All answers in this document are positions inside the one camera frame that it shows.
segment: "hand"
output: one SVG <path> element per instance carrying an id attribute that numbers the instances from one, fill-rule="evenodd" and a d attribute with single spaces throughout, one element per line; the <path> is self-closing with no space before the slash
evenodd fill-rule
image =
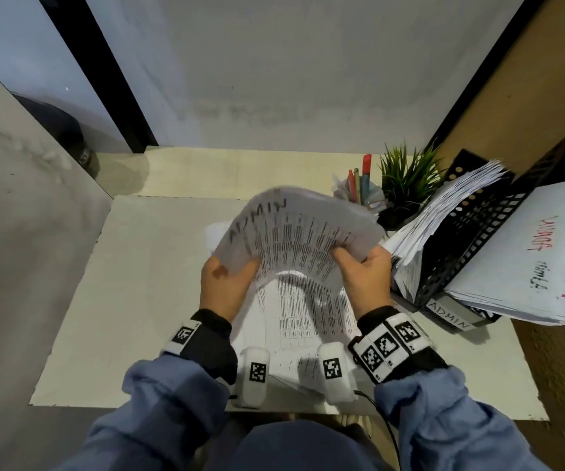
<path id="1" fill-rule="evenodd" d="M 392 255 L 385 248 L 376 246 L 363 262 L 340 246 L 334 247 L 331 254 L 341 269 L 343 287 L 357 320 L 376 308 L 392 304 L 389 296 Z"/>
<path id="2" fill-rule="evenodd" d="M 253 259 L 238 274 L 230 276 L 215 256 L 208 258 L 201 273 L 200 309 L 210 309 L 232 323 L 260 265 L 260 259 Z"/>

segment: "brown wooden surface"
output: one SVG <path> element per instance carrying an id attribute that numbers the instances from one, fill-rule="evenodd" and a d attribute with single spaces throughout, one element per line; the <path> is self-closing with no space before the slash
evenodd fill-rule
<path id="1" fill-rule="evenodd" d="M 547 0 L 442 145 L 524 172 L 565 136 L 565 0 Z M 514 322 L 551 422 L 519 422 L 536 454 L 565 471 L 565 326 Z"/>

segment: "black plant pot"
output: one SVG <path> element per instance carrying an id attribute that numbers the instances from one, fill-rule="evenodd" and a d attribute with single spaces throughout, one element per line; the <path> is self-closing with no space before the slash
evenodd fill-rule
<path id="1" fill-rule="evenodd" d="M 404 227 L 411 217 L 413 217 L 418 210 L 420 205 L 411 206 L 395 206 L 393 208 L 388 208 L 387 210 L 379 213 L 379 219 L 377 223 L 383 227 L 385 231 L 399 230 Z"/>

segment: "blue sleeve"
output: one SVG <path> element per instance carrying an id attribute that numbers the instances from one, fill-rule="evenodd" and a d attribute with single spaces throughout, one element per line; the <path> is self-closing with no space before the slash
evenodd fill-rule
<path id="1" fill-rule="evenodd" d="M 402 471 L 549 470 L 513 421 L 468 396 L 456 367 L 380 384 L 374 395 L 385 419 L 397 414 Z"/>
<path id="2" fill-rule="evenodd" d="M 222 427 L 229 397 L 199 364 L 170 355 L 130 367 L 123 391 L 130 401 L 99 418 L 58 471 L 184 470 Z"/>

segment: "potted plant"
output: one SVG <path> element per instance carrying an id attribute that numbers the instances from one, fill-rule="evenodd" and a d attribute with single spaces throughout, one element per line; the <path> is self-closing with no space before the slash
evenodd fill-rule
<path id="1" fill-rule="evenodd" d="M 434 146 L 413 150 L 407 158 L 405 144 L 393 147 L 385 145 L 381 156 L 382 190 L 393 205 L 379 215 L 378 223 L 385 230 L 397 230 L 404 226 L 435 192 L 443 181 L 439 159 L 435 158 Z"/>

